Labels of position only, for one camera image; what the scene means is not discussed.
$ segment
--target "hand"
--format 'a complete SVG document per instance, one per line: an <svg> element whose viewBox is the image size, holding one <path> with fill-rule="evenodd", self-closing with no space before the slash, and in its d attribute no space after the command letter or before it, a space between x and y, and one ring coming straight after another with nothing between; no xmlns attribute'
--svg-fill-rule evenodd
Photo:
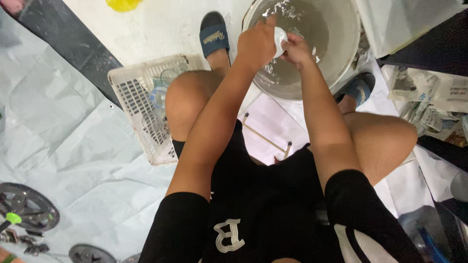
<svg viewBox="0 0 468 263"><path fill-rule="evenodd" d="M292 63L299 71L302 71L304 66L315 65L315 55L312 54L307 41L293 33L288 33L289 42L283 41L282 47L285 50L281 55L281 59Z"/></svg>
<svg viewBox="0 0 468 263"><path fill-rule="evenodd" d="M266 23L259 20L257 24L239 36L237 59L246 62L257 72L268 64L276 53L275 46L276 15L269 16Z"/></svg>

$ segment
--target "person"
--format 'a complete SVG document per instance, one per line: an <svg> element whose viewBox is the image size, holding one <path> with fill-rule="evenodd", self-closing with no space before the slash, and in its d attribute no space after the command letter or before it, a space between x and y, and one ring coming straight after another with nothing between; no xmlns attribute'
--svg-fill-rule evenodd
<svg viewBox="0 0 468 263"><path fill-rule="evenodd" d="M355 112L370 96L371 74L352 79L337 105L309 45L289 33L282 59L301 75L310 144L271 166L250 158L237 114L276 52L275 25L270 16L243 32L230 66L222 16L202 20L212 70L185 72L168 88L179 162L139 262L422 262L373 188L417 135L399 118Z"/></svg>

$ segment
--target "green wristband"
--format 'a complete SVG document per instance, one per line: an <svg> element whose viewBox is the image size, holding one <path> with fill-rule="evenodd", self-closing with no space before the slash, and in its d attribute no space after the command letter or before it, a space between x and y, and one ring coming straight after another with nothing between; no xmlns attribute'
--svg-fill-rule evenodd
<svg viewBox="0 0 468 263"><path fill-rule="evenodd" d="M1 263L11 263L15 258L16 256L13 253L11 253Z"/></svg>

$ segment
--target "green object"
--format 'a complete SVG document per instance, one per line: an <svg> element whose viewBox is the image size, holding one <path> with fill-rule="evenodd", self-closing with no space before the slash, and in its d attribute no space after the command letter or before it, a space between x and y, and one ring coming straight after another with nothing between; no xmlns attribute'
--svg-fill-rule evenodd
<svg viewBox="0 0 468 263"><path fill-rule="evenodd" d="M1 263L11 263L16 258L15 254L9 254Z"/></svg>
<svg viewBox="0 0 468 263"><path fill-rule="evenodd" d="M7 221L10 221L12 225L21 223L21 217L15 213L7 213L7 217L5 217Z"/></svg>

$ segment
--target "printed logo on sandal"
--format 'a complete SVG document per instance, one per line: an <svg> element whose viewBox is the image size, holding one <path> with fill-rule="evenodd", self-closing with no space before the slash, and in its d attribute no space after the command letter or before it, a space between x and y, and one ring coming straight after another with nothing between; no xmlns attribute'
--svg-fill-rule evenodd
<svg viewBox="0 0 468 263"><path fill-rule="evenodd" d="M224 39L224 33L223 32L220 32L219 30L214 32L213 34L211 34L209 37L205 38L203 40L203 44L206 44L208 42L213 42L215 41L216 39L220 39L220 40L223 40Z"/></svg>

